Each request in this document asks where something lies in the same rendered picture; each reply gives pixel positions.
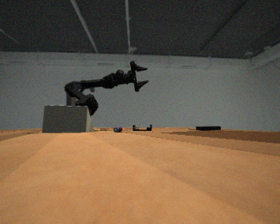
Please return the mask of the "blue and red battery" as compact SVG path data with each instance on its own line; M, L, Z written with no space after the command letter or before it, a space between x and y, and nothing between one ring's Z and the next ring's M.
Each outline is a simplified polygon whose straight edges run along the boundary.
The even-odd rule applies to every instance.
M119 133L119 132L121 132L122 131L122 127L116 127L116 128L114 128L114 132L115 133Z

